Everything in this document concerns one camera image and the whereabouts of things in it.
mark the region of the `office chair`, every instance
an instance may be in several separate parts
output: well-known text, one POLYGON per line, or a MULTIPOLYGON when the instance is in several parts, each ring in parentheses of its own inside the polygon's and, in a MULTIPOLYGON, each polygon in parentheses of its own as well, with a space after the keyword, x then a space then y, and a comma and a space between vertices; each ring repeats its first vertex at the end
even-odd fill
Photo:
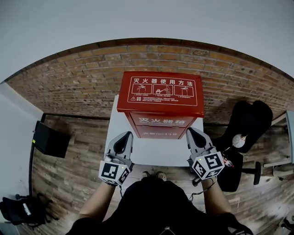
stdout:
POLYGON ((0 202, 1 213, 3 217, 11 221, 13 225, 26 223, 32 228, 50 223, 47 219, 47 215, 54 220, 58 220, 58 218, 53 217, 46 211, 46 208, 52 203, 52 200, 43 204, 40 196, 43 195, 39 193, 37 194, 37 198, 33 198, 30 196, 19 196, 17 194, 17 200, 3 197, 3 202, 0 202))
POLYGON ((243 169, 243 155, 240 152, 248 152, 253 144, 269 129, 272 116, 270 107, 261 101, 255 101, 253 104, 239 101, 234 106, 225 133, 220 138, 212 140, 217 151, 223 152, 234 165, 234 168, 226 166, 218 175, 218 182, 223 191, 235 192, 237 190, 241 172, 254 174, 254 185, 259 183, 260 162, 256 162, 255 169, 243 169), (246 136, 246 141, 240 148, 232 146, 232 139, 237 134, 246 136))

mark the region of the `shoe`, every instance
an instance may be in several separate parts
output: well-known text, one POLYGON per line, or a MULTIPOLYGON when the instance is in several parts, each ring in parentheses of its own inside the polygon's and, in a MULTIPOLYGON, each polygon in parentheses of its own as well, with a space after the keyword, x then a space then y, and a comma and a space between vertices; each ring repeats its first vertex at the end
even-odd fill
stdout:
POLYGON ((145 178, 145 177, 150 177, 150 174, 149 174, 148 171, 143 171, 143 173, 142 173, 142 175, 141 175, 141 177, 140 177, 140 180, 142 180, 142 179, 145 178))
POLYGON ((156 179, 162 179, 163 181, 166 181, 166 174, 162 171, 158 171, 155 175, 156 179))

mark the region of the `instruction label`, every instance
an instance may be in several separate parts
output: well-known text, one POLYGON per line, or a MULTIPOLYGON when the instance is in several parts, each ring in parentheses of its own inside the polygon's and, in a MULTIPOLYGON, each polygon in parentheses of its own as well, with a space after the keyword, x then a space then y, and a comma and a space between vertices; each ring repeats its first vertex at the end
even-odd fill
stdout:
POLYGON ((197 106, 194 80, 166 77, 132 77, 130 103, 197 106))

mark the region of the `fire extinguisher box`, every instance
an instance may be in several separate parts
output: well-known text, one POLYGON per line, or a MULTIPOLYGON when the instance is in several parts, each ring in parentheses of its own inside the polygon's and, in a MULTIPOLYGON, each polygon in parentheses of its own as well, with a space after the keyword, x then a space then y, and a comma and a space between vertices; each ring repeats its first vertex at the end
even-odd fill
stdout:
POLYGON ((204 117, 199 75, 125 72, 117 105, 138 138, 180 139, 204 117))

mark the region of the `white wall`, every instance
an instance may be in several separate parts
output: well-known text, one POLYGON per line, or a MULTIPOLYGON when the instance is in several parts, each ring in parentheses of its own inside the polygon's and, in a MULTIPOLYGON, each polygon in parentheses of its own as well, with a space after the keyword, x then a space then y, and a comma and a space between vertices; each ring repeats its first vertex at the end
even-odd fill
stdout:
POLYGON ((0 85, 0 201, 2 197, 29 194, 33 131, 42 114, 8 85, 0 85))
POLYGON ((294 76, 293 0, 2 0, 0 4, 0 81, 65 49, 136 37, 220 45, 294 76))

